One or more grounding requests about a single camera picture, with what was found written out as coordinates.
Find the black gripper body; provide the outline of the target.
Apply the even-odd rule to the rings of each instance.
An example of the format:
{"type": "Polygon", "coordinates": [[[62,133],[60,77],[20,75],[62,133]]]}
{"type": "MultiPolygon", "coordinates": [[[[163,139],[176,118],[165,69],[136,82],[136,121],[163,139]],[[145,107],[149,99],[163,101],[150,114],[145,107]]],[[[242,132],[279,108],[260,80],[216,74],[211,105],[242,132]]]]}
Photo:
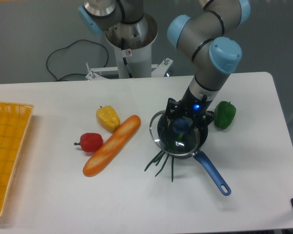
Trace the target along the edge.
{"type": "Polygon", "coordinates": [[[208,96],[203,95],[200,98],[195,97],[189,88],[187,88],[182,99],[179,101],[178,111],[182,116],[192,120],[199,119],[205,115],[212,100],[208,100],[208,96]]]}

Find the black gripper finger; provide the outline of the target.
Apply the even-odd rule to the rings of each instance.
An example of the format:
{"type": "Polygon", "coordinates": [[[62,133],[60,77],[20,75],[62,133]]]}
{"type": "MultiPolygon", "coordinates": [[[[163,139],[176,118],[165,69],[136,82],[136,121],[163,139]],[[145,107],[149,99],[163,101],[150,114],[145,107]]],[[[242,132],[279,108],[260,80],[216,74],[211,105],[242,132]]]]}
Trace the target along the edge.
{"type": "Polygon", "coordinates": [[[176,101],[175,99],[170,97],[167,100],[167,106],[165,109],[165,119],[167,121],[167,124],[170,124],[176,119],[181,118],[183,116],[182,111],[183,111],[183,107],[181,105],[181,102],[176,101]]]}
{"type": "Polygon", "coordinates": [[[193,127],[202,131],[208,128],[208,125],[211,124],[214,120],[214,111],[206,111],[202,115],[194,115],[192,122],[193,127]]]}

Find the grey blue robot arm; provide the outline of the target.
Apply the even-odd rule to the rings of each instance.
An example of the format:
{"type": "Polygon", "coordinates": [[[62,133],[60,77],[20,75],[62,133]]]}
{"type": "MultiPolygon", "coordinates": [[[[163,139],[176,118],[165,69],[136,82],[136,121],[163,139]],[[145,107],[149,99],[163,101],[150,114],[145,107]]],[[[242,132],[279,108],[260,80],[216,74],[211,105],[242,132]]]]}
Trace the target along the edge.
{"type": "MultiPolygon", "coordinates": [[[[203,14],[195,19],[175,18],[167,30],[170,43],[198,70],[180,101],[170,99],[165,122],[190,118],[195,128],[209,124],[206,111],[242,57],[240,46],[225,33],[246,21],[247,0],[206,0],[203,14]]],[[[89,30],[104,33],[114,46],[121,78],[151,75],[151,44],[157,36],[154,19],[140,0],[88,0],[78,12],[89,30]]]]}

